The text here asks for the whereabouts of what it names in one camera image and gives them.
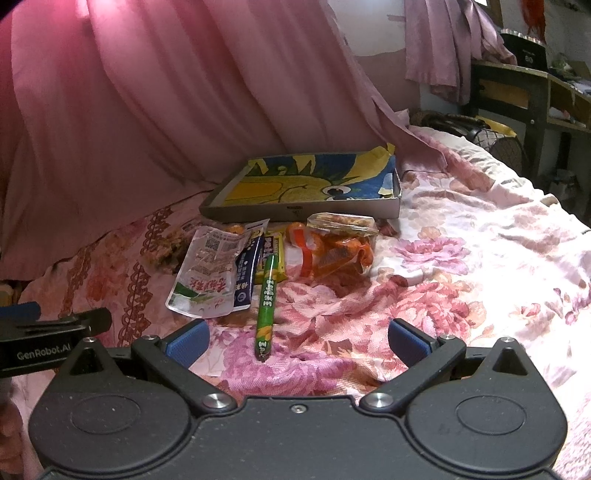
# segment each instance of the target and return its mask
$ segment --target wall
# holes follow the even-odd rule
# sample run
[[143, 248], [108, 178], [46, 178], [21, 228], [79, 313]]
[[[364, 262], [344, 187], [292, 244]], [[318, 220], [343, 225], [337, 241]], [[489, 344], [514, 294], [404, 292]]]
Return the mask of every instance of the wall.
[[424, 85], [405, 80], [404, 0], [329, 0], [347, 43], [367, 76], [395, 110], [457, 112]]

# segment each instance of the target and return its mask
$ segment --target yellow snack package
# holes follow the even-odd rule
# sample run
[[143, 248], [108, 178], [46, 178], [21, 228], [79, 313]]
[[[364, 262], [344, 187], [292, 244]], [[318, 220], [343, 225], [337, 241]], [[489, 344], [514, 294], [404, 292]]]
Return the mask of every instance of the yellow snack package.
[[287, 274], [285, 273], [285, 253], [283, 249], [283, 233], [273, 232], [265, 234], [265, 241], [262, 244], [262, 253], [259, 256], [258, 265], [256, 266], [255, 284], [262, 284], [262, 279], [265, 273], [265, 262], [267, 257], [271, 254], [275, 254], [278, 258], [277, 262], [277, 273], [276, 281], [287, 280]]

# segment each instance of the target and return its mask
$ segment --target floral bedspread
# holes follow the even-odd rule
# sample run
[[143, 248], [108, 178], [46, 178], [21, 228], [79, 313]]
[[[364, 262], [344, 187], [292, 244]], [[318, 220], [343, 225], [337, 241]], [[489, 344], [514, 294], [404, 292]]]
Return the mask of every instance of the floral bedspread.
[[[359, 398], [405, 370], [388, 347], [393, 317], [473, 346], [514, 336], [569, 419], [556, 470], [568, 480], [591, 478], [591, 233], [478, 147], [429, 129], [415, 133], [445, 153], [449, 170], [403, 176], [401, 215], [390, 236], [380, 236], [370, 277], [281, 283], [266, 363], [254, 358], [253, 307], [208, 321], [210, 348], [191, 370], [238, 400]], [[101, 339], [109, 346], [145, 333], [165, 336], [187, 322], [164, 307], [174, 277], [146, 272], [139, 259], [165, 229], [197, 217], [202, 200], [192, 197], [107, 234], [32, 282], [21, 301], [39, 302], [48, 319], [108, 307], [115, 328]], [[51, 375], [17, 379], [15, 401], [25, 421]], [[39, 465], [30, 445], [26, 460], [31, 479]]]

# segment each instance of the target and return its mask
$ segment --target snack package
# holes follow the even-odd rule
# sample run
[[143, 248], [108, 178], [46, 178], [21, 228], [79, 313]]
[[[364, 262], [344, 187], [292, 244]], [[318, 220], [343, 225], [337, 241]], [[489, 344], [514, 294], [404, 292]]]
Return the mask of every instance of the snack package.
[[140, 263], [144, 270], [149, 275], [178, 273], [195, 230], [202, 224], [203, 219], [197, 217], [178, 228], [168, 228], [162, 235], [156, 237], [141, 255]]
[[318, 280], [331, 273], [368, 273], [374, 261], [378, 228], [372, 217], [317, 213], [307, 225], [292, 223], [285, 231], [301, 251], [300, 278]]
[[251, 236], [201, 225], [178, 272], [166, 306], [192, 318], [216, 318], [234, 308], [236, 257]]
[[283, 233], [273, 232], [265, 234], [265, 242], [263, 243], [262, 253], [259, 257], [258, 265], [256, 267], [255, 283], [262, 284], [262, 279], [265, 274], [265, 262], [269, 255], [275, 254], [277, 257], [277, 270], [274, 273], [274, 278], [277, 283], [287, 280], [285, 274], [285, 252], [283, 248]]
[[[247, 225], [246, 231], [250, 231], [250, 237], [246, 246], [236, 259], [236, 291], [234, 293], [234, 312], [246, 310], [251, 306], [252, 291], [255, 286], [255, 272], [258, 268], [263, 243], [265, 239], [265, 230], [269, 220], [262, 220]], [[237, 226], [232, 231], [238, 233]]]

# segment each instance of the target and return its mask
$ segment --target cardboard box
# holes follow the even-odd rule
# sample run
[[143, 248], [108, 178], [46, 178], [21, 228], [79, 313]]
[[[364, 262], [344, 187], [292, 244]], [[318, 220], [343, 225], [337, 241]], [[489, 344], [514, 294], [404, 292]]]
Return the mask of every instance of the cardboard box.
[[224, 223], [305, 222], [320, 212], [378, 219], [400, 214], [394, 147], [345, 154], [251, 159], [203, 202], [203, 216]]

